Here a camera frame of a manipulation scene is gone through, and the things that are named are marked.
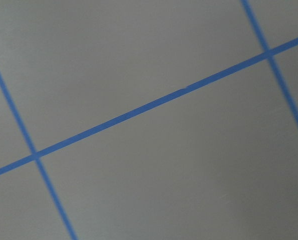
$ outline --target grid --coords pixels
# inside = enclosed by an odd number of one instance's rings
[[[113,119],[111,119],[107,122],[104,122],[100,125],[97,125],[93,128],[90,128],[90,129],[88,129],[84,132],[81,132],[77,135],[74,135],[74,136],[72,136],[68,139],[65,139],[61,142],[58,142],[58,143],[56,143],[52,146],[49,146],[49,147],[47,147],[43,150],[40,150],[40,151],[36,150],[35,145],[33,143],[33,140],[31,139],[30,134],[27,131],[27,128],[26,128],[26,126],[25,126],[25,124],[24,124],[24,122],[23,122],[23,120],[20,116],[20,113],[17,110],[17,107],[16,107],[16,105],[15,105],[13,99],[12,99],[12,96],[11,96],[11,94],[10,94],[10,92],[9,92],[5,82],[4,82],[4,79],[3,79],[3,77],[0,73],[0,88],[2,90],[2,93],[5,97],[8,105],[9,105],[9,108],[10,108],[12,114],[13,114],[16,122],[17,122],[18,128],[20,129],[20,131],[23,135],[23,138],[25,139],[25,142],[26,142],[26,144],[27,144],[27,146],[28,146],[28,148],[30,149],[30,152],[31,152],[31,155],[29,155],[27,157],[24,157],[20,160],[17,160],[17,161],[15,161],[15,162],[13,162],[9,165],[6,165],[6,166],[0,168],[0,175],[3,175],[4,173],[7,173],[8,171],[11,171],[15,168],[23,166],[23,165],[25,165],[29,162],[35,161],[35,163],[37,165],[37,168],[38,168],[38,170],[39,170],[39,172],[40,172],[40,174],[41,174],[41,176],[44,180],[44,183],[45,183],[45,185],[46,185],[46,187],[47,187],[47,189],[48,189],[48,191],[51,195],[51,198],[52,198],[52,200],[53,200],[53,202],[54,202],[54,204],[55,204],[55,206],[56,206],[56,208],[59,212],[59,215],[61,216],[62,221],[63,221],[63,223],[64,223],[64,225],[65,225],[65,227],[68,231],[68,234],[70,235],[71,239],[77,240],[78,237],[77,237],[77,235],[74,231],[73,226],[70,223],[70,220],[69,220],[68,216],[66,215],[65,209],[64,209],[63,205],[61,204],[61,201],[60,201],[60,199],[57,195],[57,192],[55,191],[55,188],[54,188],[54,186],[53,186],[53,184],[52,184],[52,182],[51,182],[51,180],[48,176],[48,173],[47,173],[47,171],[46,171],[46,169],[43,165],[43,162],[41,161],[41,157],[46,156],[50,153],[53,153],[53,152],[55,152],[59,149],[65,148],[65,147],[67,147],[67,146],[69,146],[73,143],[76,143],[76,142],[78,142],[82,139],[85,139],[85,138],[87,138],[91,135],[99,133],[99,132],[101,132],[105,129],[108,129],[108,128],[114,126],[114,125],[117,125],[117,124],[119,124],[123,121],[126,121],[126,120],[130,119],[130,118],[133,118],[133,117],[135,117],[139,114],[142,114],[142,113],[144,113],[148,110],[156,108],[156,107],[158,107],[158,106],[160,106],[164,103],[167,103],[167,102],[172,101],[172,100],[174,100],[178,97],[181,97],[185,94],[188,94],[188,93],[190,93],[194,90],[202,88],[203,86],[206,86],[210,83],[213,83],[217,80],[220,80],[220,79],[222,79],[226,76],[229,76],[229,75],[231,75],[233,73],[236,73],[236,72],[238,72],[242,69],[250,67],[250,66],[252,66],[252,65],[254,65],[254,64],[256,64],[260,61],[263,61],[263,60],[268,61],[269,65],[270,65],[270,68],[271,68],[271,70],[272,70],[272,72],[273,72],[273,74],[276,78],[277,84],[278,84],[278,86],[279,86],[279,88],[280,88],[280,90],[281,90],[281,92],[282,92],[282,94],[285,98],[285,101],[286,101],[287,105],[290,108],[290,111],[291,111],[291,113],[293,115],[293,118],[294,118],[294,120],[297,124],[297,127],[298,127],[298,107],[297,107],[292,95],[290,94],[290,91],[288,90],[288,86],[287,86],[287,84],[284,80],[284,77],[283,77],[280,69],[279,69],[279,66],[276,63],[275,59],[274,59],[275,55],[297,46],[298,45],[298,37],[291,40],[291,41],[288,41],[288,42],[286,42],[282,45],[279,45],[275,48],[270,48],[267,41],[266,41],[266,39],[265,39],[264,34],[262,33],[261,27],[257,22],[256,16],[253,13],[252,8],[251,8],[248,0],[241,0],[241,4],[244,8],[244,11],[245,11],[247,17],[249,18],[250,24],[251,24],[252,29],[253,29],[253,31],[254,31],[254,33],[255,33],[255,35],[256,35],[256,37],[257,37],[257,39],[258,39],[258,41],[261,45],[261,47],[262,47],[263,53],[258,54],[254,57],[251,57],[251,58],[249,58],[245,61],[242,61],[242,62],[240,62],[236,65],[233,65],[233,66],[231,66],[231,67],[229,67],[225,70],[222,70],[222,71],[217,72],[217,73],[215,73],[215,74],[213,74],[209,77],[206,77],[206,78],[204,78],[204,79],[202,79],[198,82],[195,82],[195,83],[193,83],[193,84],[191,84],[191,85],[189,85],[185,88],[174,91],[174,92],[172,92],[168,95],[165,95],[165,96],[163,96],[159,99],[156,99],[152,102],[149,102],[149,103],[147,103],[143,106],[140,106],[140,107],[138,107],[134,110],[131,110],[131,111],[125,113],[125,114],[122,114],[120,116],[117,116],[117,117],[115,117],[115,118],[113,118]]]

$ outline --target blue line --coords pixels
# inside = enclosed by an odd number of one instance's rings
[[[284,52],[284,51],[286,51],[286,50],[288,50],[290,48],[293,48],[295,46],[298,46],[298,37],[295,38],[295,39],[293,39],[293,40],[291,40],[291,41],[289,41],[289,42],[286,42],[286,43],[284,43],[284,44],[282,44],[280,46],[277,46],[277,47],[271,49],[270,51],[272,52],[273,55],[276,55],[276,54],[279,54],[281,52]],[[238,72],[238,71],[240,71],[240,70],[242,70],[244,68],[247,68],[247,67],[249,67],[249,66],[251,66],[253,64],[256,64],[256,63],[264,60],[265,58],[266,58],[266,54],[265,53],[261,53],[261,54],[259,54],[257,56],[254,56],[254,57],[252,57],[252,58],[250,58],[250,59],[248,59],[246,61],[243,61],[243,62],[241,62],[241,63],[239,63],[239,64],[237,64],[235,66],[229,67],[229,68],[227,68],[227,69],[225,69],[225,70],[223,70],[221,72],[218,72],[218,73],[216,73],[216,74],[214,74],[212,76],[209,76],[209,77],[207,77],[207,78],[205,78],[203,80],[200,80],[200,81],[198,81],[198,82],[190,85],[191,86],[191,91],[196,90],[198,88],[201,88],[201,87],[203,87],[203,86],[205,86],[205,85],[207,85],[207,84],[209,84],[211,82],[215,82],[217,79],[219,80],[219,79],[224,78],[224,77],[226,77],[226,76],[228,76],[230,74],[236,73],[236,72]],[[182,95],[175,96],[175,93],[186,94],[184,90],[183,91],[178,90],[178,91],[176,91],[174,93],[171,93],[169,95],[171,95],[173,97],[180,97],[180,96],[182,96]],[[161,104],[163,104],[163,103],[164,102],[162,102],[162,101],[160,102],[160,104],[158,104],[158,102],[156,102],[156,104],[157,104],[156,107],[159,106],[159,105],[161,105]],[[120,115],[120,116],[118,116],[118,117],[116,117],[114,119],[111,119],[111,120],[109,120],[109,121],[107,121],[105,123],[102,123],[102,124],[100,124],[98,126],[95,126],[95,127],[91,128],[89,130],[86,130],[86,131],[84,131],[82,133],[79,133],[79,134],[77,134],[77,135],[75,135],[73,137],[70,137],[70,138],[68,138],[66,140],[63,140],[63,141],[58,142],[58,143],[56,143],[56,144],[54,144],[52,146],[49,146],[49,147],[47,147],[47,148],[45,148],[45,149],[37,152],[36,155],[39,156],[39,157],[48,155],[48,154],[53,153],[53,152],[55,152],[55,151],[57,151],[59,149],[65,148],[68,145],[71,145],[73,143],[76,143],[79,140],[82,140],[84,138],[87,138],[87,137],[89,137],[91,135],[94,135],[94,134],[96,134],[98,132],[101,132],[101,131],[103,131],[103,130],[105,130],[107,128],[110,128],[110,127],[112,127],[114,125],[117,125],[117,124],[119,124],[119,123],[121,123],[121,122],[123,122],[123,121],[125,121],[127,119],[130,119],[132,117],[135,117],[138,114],[144,113],[145,111],[148,111],[148,110],[152,109],[152,108],[147,108],[145,110],[145,106],[147,106],[147,105],[149,105],[149,103],[146,104],[146,105],[143,105],[141,107],[138,107],[137,109],[135,109],[133,111],[130,111],[128,113],[125,113],[123,115]],[[0,175],[2,175],[4,173],[7,173],[8,171],[11,171],[11,170],[13,170],[15,168],[18,168],[18,167],[20,167],[20,166],[22,166],[24,164],[27,164],[27,163],[29,163],[29,162],[31,162],[33,160],[34,160],[34,158],[33,158],[32,155],[27,156],[27,157],[24,157],[24,158],[22,158],[20,160],[17,160],[14,163],[11,163],[9,165],[6,165],[6,166],[0,168]]]
[[[296,106],[295,101],[292,98],[292,95],[288,89],[288,86],[283,78],[283,75],[278,67],[278,64],[275,62],[274,57],[273,57],[273,52],[269,50],[269,46],[267,41],[264,38],[264,34],[261,31],[260,25],[258,24],[256,17],[251,9],[250,4],[248,3],[248,0],[241,0],[241,3],[244,7],[244,10],[251,22],[251,25],[253,27],[253,30],[263,48],[263,50],[265,51],[265,53],[267,54],[267,60],[271,66],[271,69],[273,71],[273,74],[275,75],[275,78],[277,80],[277,83],[280,86],[280,89],[284,95],[284,98],[286,100],[286,102],[289,105],[289,108],[293,114],[294,120],[297,123],[298,126],[298,107]]]
[[[18,110],[15,106],[15,103],[14,103],[12,97],[11,97],[10,92],[7,89],[7,86],[6,86],[6,84],[5,84],[5,82],[2,78],[1,73],[0,73],[0,88],[3,92],[3,94],[4,94],[4,97],[5,97],[6,101],[8,102],[10,110],[11,110],[11,112],[12,112],[12,114],[13,114],[13,116],[14,116],[20,130],[21,130],[21,133],[22,133],[22,135],[25,139],[25,142],[28,145],[28,147],[31,151],[31,154],[32,154],[31,156],[27,157],[26,160],[22,160],[21,163],[27,163],[29,160],[35,159],[35,162],[36,162],[36,165],[37,165],[37,167],[40,171],[40,174],[41,174],[41,176],[42,176],[42,178],[43,178],[43,180],[46,184],[47,189],[50,192],[50,195],[51,195],[51,197],[54,201],[54,204],[55,204],[56,208],[59,211],[59,214],[60,214],[60,216],[61,216],[61,218],[62,218],[62,220],[63,220],[63,222],[64,222],[64,224],[65,224],[65,226],[68,230],[68,232],[69,232],[69,235],[70,235],[71,239],[72,240],[78,240],[78,238],[77,238],[77,236],[76,236],[76,234],[75,234],[75,232],[72,228],[72,225],[70,224],[69,219],[68,219],[68,217],[65,213],[65,210],[64,210],[64,208],[63,208],[63,206],[60,202],[60,199],[59,199],[59,197],[57,196],[57,194],[55,192],[54,186],[51,183],[51,180],[50,180],[50,178],[49,178],[49,176],[46,172],[46,169],[43,166],[43,163],[40,160],[39,156],[37,155],[37,151],[35,149],[33,141],[31,140],[29,132],[27,131],[27,129],[24,125],[24,122],[23,122],[23,120],[22,120],[22,118],[21,118],[21,116],[20,116],[20,114],[19,114],[19,112],[18,112]],[[16,167],[16,166],[19,167],[19,161],[17,161],[17,163],[12,163],[12,164],[13,164],[13,167]]]

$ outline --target blue tape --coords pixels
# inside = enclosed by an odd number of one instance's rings
[[[280,46],[277,46],[277,47],[271,49],[270,52],[273,55],[276,55],[276,54],[282,53],[282,52],[284,52],[284,51],[286,51],[286,50],[288,50],[290,48],[293,48],[295,46],[298,46],[298,37],[295,38],[295,39],[293,39],[293,40],[291,40],[291,41],[288,41],[288,42],[286,42],[286,43],[284,43],[284,44],[282,44]],[[212,83],[212,82],[215,82],[216,80],[219,80],[221,78],[224,78],[224,77],[226,77],[226,76],[228,76],[230,74],[236,73],[236,72],[238,72],[238,71],[240,71],[240,70],[242,70],[244,68],[247,68],[247,67],[249,67],[249,66],[251,66],[253,64],[256,64],[256,63],[258,63],[258,62],[260,62],[260,61],[262,61],[264,59],[266,59],[266,54],[265,53],[261,53],[261,54],[259,54],[257,56],[254,56],[254,57],[252,57],[252,58],[250,58],[250,59],[248,59],[246,61],[243,61],[243,62],[241,62],[241,63],[239,63],[237,65],[234,65],[232,67],[229,67],[229,68],[227,68],[227,69],[225,69],[225,70],[223,70],[221,72],[218,72],[218,73],[216,73],[214,75],[211,75],[211,76],[209,76],[209,77],[207,77],[205,79],[202,79],[202,80],[200,80],[200,81],[198,81],[198,82],[196,82],[196,83],[188,86],[187,87],[188,88],[187,90],[185,90],[185,88],[184,88],[184,90],[181,89],[181,90],[175,91],[175,92],[167,95],[169,97],[165,96],[165,97],[159,98],[156,101],[153,101],[151,103],[148,103],[146,105],[143,105],[141,107],[138,107],[135,110],[132,110],[130,112],[127,112],[127,113],[125,113],[123,115],[120,115],[120,116],[118,116],[116,118],[113,118],[113,119],[111,119],[111,120],[109,120],[109,121],[107,121],[105,123],[102,123],[102,124],[100,124],[98,126],[95,126],[95,127],[91,128],[89,130],[86,130],[86,131],[84,131],[82,133],[79,133],[79,134],[77,134],[77,135],[75,135],[73,137],[70,137],[70,138],[66,139],[66,140],[63,140],[61,142],[58,142],[58,143],[56,143],[56,144],[54,144],[52,146],[49,146],[49,147],[47,147],[47,148],[45,148],[45,149],[43,149],[41,151],[38,151],[36,153],[36,155],[39,156],[39,157],[42,157],[42,156],[48,155],[50,153],[53,153],[53,152],[55,152],[55,151],[57,151],[59,149],[65,148],[66,146],[71,145],[73,143],[76,143],[79,140],[85,139],[85,138],[87,138],[87,137],[89,137],[91,135],[94,135],[94,134],[96,134],[98,132],[101,132],[101,131],[107,129],[107,128],[110,128],[110,127],[112,127],[114,125],[117,125],[117,124],[119,124],[119,123],[121,123],[121,122],[123,122],[123,121],[125,121],[127,119],[130,119],[132,117],[135,117],[138,114],[144,113],[144,112],[146,112],[146,111],[148,111],[148,110],[150,110],[150,109],[152,109],[154,107],[157,107],[157,106],[159,106],[159,105],[161,105],[163,103],[166,103],[168,101],[171,101],[172,99],[178,98],[178,97],[182,96],[183,94],[189,93],[189,92],[194,91],[194,90],[196,90],[198,88],[201,88],[201,87],[203,87],[203,86],[205,86],[205,85],[207,85],[209,83]],[[34,160],[34,158],[33,158],[32,155],[27,156],[27,157],[24,157],[24,158],[22,158],[20,160],[17,160],[14,163],[11,163],[9,165],[6,165],[6,166],[0,168],[0,175],[2,175],[4,173],[7,173],[8,171],[11,171],[13,169],[16,169],[16,168],[18,168],[18,167],[20,167],[20,166],[22,166],[24,164],[27,164],[27,163],[29,163],[29,162],[31,162],[33,160]]]
[[[40,160],[39,156],[37,156],[37,151],[35,149],[35,146],[33,144],[33,141],[31,140],[31,137],[29,135],[29,132],[27,131],[27,129],[26,129],[25,125],[24,125],[24,122],[23,122],[23,120],[22,120],[22,118],[21,118],[21,116],[20,116],[20,114],[19,114],[19,112],[18,112],[18,110],[17,110],[17,108],[15,106],[15,103],[14,103],[12,97],[11,97],[10,92],[7,89],[7,86],[6,86],[6,84],[5,84],[5,82],[4,82],[3,78],[2,78],[1,73],[0,73],[0,88],[1,88],[1,90],[3,92],[3,95],[4,95],[4,97],[5,97],[8,105],[9,105],[9,108],[10,108],[11,112],[12,112],[12,114],[13,114],[13,116],[14,116],[17,124],[18,124],[18,127],[19,127],[19,129],[20,129],[20,131],[21,131],[21,133],[22,133],[22,135],[23,135],[23,137],[25,139],[25,142],[28,145],[28,147],[29,147],[29,149],[31,151],[31,154],[32,154],[29,157],[25,157],[24,160],[20,160],[20,161],[17,161],[16,163],[15,162],[12,163],[11,164],[12,167],[19,167],[20,164],[23,165],[23,164],[28,163],[28,162],[30,162],[32,160],[35,160],[36,165],[37,165],[37,167],[38,167],[38,169],[40,171],[40,174],[41,174],[41,176],[42,176],[42,178],[44,180],[44,183],[45,183],[47,189],[50,192],[50,195],[51,195],[51,197],[53,199],[53,202],[54,202],[55,206],[57,207],[60,216],[62,217],[62,220],[64,222],[64,225],[66,226],[71,239],[72,240],[78,240],[78,238],[77,238],[77,236],[76,236],[76,234],[75,234],[75,232],[73,230],[73,227],[72,227],[71,223],[69,222],[69,219],[68,219],[68,217],[67,217],[67,215],[65,213],[65,210],[64,210],[64,208],[63,208],[63,206],[62,206],[62,204],[60,202],[60,199],[59,199],[59,197],[57,196],[57,194],[55,192],[54,186],[51,183],[51,180],[50,180],[50,178],[49,178],[49,176],[48,176],[48,174],[46,172],[46,169],[43,166],[43,163]]]
[[[273,74],[277,80],[278,85],[280,86],[280,89],[282,91],[282,94],[289,105],[289,108],[292,112],[293,118],[298,126],[298,107],[288,89],[288,86],[284,80],[284,77],[281,73],[281,70],[278,67],[278,64],[275,62],[273,57],[273,51],[269,50],[269,45],[267,41],[265,40],[264,34],[261,31],[260,25],[257,22],[257,19],[251,9],[251,6],[248,2],[248,0],[241,0],[242,6],[244,7],[244,10],[250,20],[250,23],[252,25],[252,28],[261,44],[262,49],[265,53],[267,53],[267,60],[271,66],[271,69],[273,71]]]

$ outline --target gray surface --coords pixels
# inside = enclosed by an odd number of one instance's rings
[[[0,177],[0,240],[68,239],[34,162]]]
[[[251,1],[270,46],[298,1]],[[239,1],[0,0],[0,70],[39,150],[261,52]],[[298,47],[276,57],[298,103]],[[28,155],[0,93],[0,167]],[[43,158],[81,240],[298,240],[298,130],[265,61]],[[0,239],[69,239],[34,163]]]

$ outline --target blue grid line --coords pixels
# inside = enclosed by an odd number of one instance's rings
[[[259,23],[257,22],[256,16],[252,11],[251,5],[249,4],[248,0],[241,0],[242,6],[249,18],[249,21],[252,25],[252,28],[254,30],[255,35],[257,36],[260,45],[262,49],[264,50],[264,53],[267,55],[267,60],[269,62],[269,65],[271,67],[271,70],[273,71],[273,74],[277,80],[277,83],[282,91],[282,94],[289,105],[289,108],[292,112],[293,118],[298,126],[298,107],[288,89],[287,83],[284,80],[284,77],[281,73],[281,70],[279,69],[278,64],[276,63],[274,56],[272,52],[269,51],[269,45],[264,37],[264,34],[262,33],[261,27]]]
[[[284,51],[286,51],[286,50],[288,50],[290,48],[293,48],[295,46],[298,46],[298,37],[295,38],[295,39],[293,39],[293,40],[291,40],[291,41],[288,41],[288,42],[286,42],[286,43],[284,43],[284,44],[282,44],[280,46],[277,46],[277,47],[269,50],[269,52],[271,52],[272,55],[276,55],[276,54],[279,54],[281,52],[284,52]],[[87,137],[89,137],[91,135],[94,135],[94,134],[96,134],[98,132],[101,132],[101,131],[103,131],[103,130],[105,130],[107,128],[110,128],[110,127],[114,126],[114,125],[117,125],[117,124],[119,124],[119,123],[121,123],[121,122],[123,122],[123,121],[125,121],[127,119],[133,118],[133,117],[135,117],[135,116],[137,116],[139,114],[142,114],[142,113],[144,113],[144,112],[146,112],[146,111],[148,111],[150,109],[153,109],[155,107],[158,107],[159,105],[162,105],[162,104],[164,104],[166,102],[169,102],[169,101],[171,101],[171,100],[173,100],[175,98],[178,98],[178,97],[180,97],[180,96],[182,96],[184,94],[187,94],[187,93],[189,93],[191,91],[194,91],[194,90],[196,90],[198,88],[201,88],[201,87],[203,87],[203,86],[205,86],[207,84],[210,84],[212,82],[215,82],[215,81],[217,81],[217,80],[219,80],[221,78],[224,78],[224,77],[226,77],[226,76],[228,76],[230,74],[236,73],[236,72],[238,72],[238,71],[240,71],[240,70],[242,70],[244,68],[247,68],[247,67],[249,67],[251,65],[254,65],[254,64],[256,64],[256,63],[258,63],[258,62],[260,62],[262,60],[265,60],[266,58],[267,58],[266,53],[261,53],[261,54],[259,54],[257,56],[254,56],[252,58],[249,58],[248,60],[245,60],[245,61],[243,61],[241,63],[238,63],[237,65],[234,65],[234,66],[229,67],[229,68],[227,68],[227,69],[225,69],[223,71],[220,71],[220,72],[218,72],[218,73],[216,73],[214,75],[211,75],[211,76],[209,76],[207,78],[204,78],[204,79],[202,79],[202,80],[200,80],[200,81],[198,81],[198,82],[196,82],[196,83],[194,83],[194,84],[192,84],[192,85],[190,85],[190,86],[188,86],[188,87],[186,87],[184,89],[180,89],[178,91],[175,91],[173,93],[170,93],[170,94],[168,94],[168,95],[166,95],[164,97],[161,97],[161,98],[159,98],[159,99],[157,99],[155,101],[152,101],[152,102],[150,102],[148,104],[145,104],[143,106],[140,106],[140,107],[138,107],[138,108],[136,108],[136,109],[134,109],[132,111],[129,111],[129,112],[125,113],[125,114],[122,114],[122,115],[120,115],[120,116],[118,116],[116,118],[113,118],[113,119],[111,119],[111,120],[109,120],[109,121],[107,121],[105,123],[102,123],[100,125],[97,125],[97,126],[95,126],[93,128],[90,128],[90,129],[82,132],[82,133],[79,133],[77,135],[74,135],[74,136],[72,136],[72,137],[70,137],[70,138],[68,138],[66,140],[63,140],[61,142],[58,142],[58,143],[56,143],[56,144],[54,144],[52,146],[49,146],[49,147],[43,149],[41,151],[38,151],[36,153],[36,155],[39,156],[39,157],[43,157],[43,156],[48,155],[50,153],[53,153],[53,152],[55,152],[55,151],[57,151],[59,149],[65,148],[68,145],[71,145],[73,143],[76,143],[76,142],[78,142],[78,141],[80,141],[82,139],[85,139],[85,138],[87,138]],[[0,168],[0,175],[2,175],[4,173],[7,173],[8,171],[11,171],[13,169],[16,169],[16,168],[18,168],[18,167],[20,167],[22,165],[25,165],[25,164],[33,161],[33,160],[34,160],[34,156],[32,156],[32,155],[29,155],[29,156],[26,156],[26,157],[24,157],[24,158],[22,158],[20,160],[17,160],[17,161],[15,161],[15,162],[13,162],[13,163],[11,163],[9,165],[6,165],[6,166]]]
[[[42,161],[40,160],[40,157],[37,155],[37,151],[36,151],[36,148],[34,146],[34,143],[33,143],[32,139],[29,135],[29,132],[28,132],[27,128],[25,127],[25,124],[24,124],[24,122],[23,122],[23,120],[20,116],[19,111],[16,108],[16,105],[15,105],[15,103],[14,103],[12,97],[11,97],[11,94],[10,94],[4,80],[3,80],[3,77],[1,75],[1,73],[0,73],[0,88],[2,90],[2,93],[5,97],[8,105],[9,105],[9,108],[10,108],[11,112],[12,112],[12,114],[13,114],[13,116],[14,116],[17,124],[18,124],[18,127],[19,127],[19,129],[20,129],[20,131],[21,131],[21,133],[22,133],[22,135],[25,139],[25,142],[26,142],[27,146],[30,149],[30,152],[32,154],[31,155],[32,159],[35,160],[35,163],[36,163],[36,165],[39,169],[39,172],[40,172],[40,174],[41,174],[41,176],[44,180],[44,183],[45,183],[45,185],[46,185],[46,187],[47,187],[47,189],[48,189],[48,191],[49,191],[49,193],[52,197],[52,200],[53,200],[53,202],[54,202],[54,204],[55,204],[55,206],[56,206],[56,208],[57,208],[57,210],[58,210],[58,212],[59,212],[59,214],[62,218],[62,221],[63,221],[64,225],[67,228],[67,231],[68,231],[71,239],[72,240],[78,240],[78,238],[75,234],[75,231],[74,231],[74,229],[73,229],[73,227],[72,227],[72,225],[71,225],[71,223],[70,223],[70,221],[69,221],[69,219],[66,215],[66,212],[65,212],[65,210],[64,210],[64,208],[63,208],[63,206],[60,202],[60,199],[59,199],[59,197],[58,197],[58,195],[55,191],[55,188],[54,188],[54,186],[53,186],[53,184],[52,184],[52,182],[51,182],[51,180],[50,180],[50,178],[47,174],[47,171],[46,171]]]

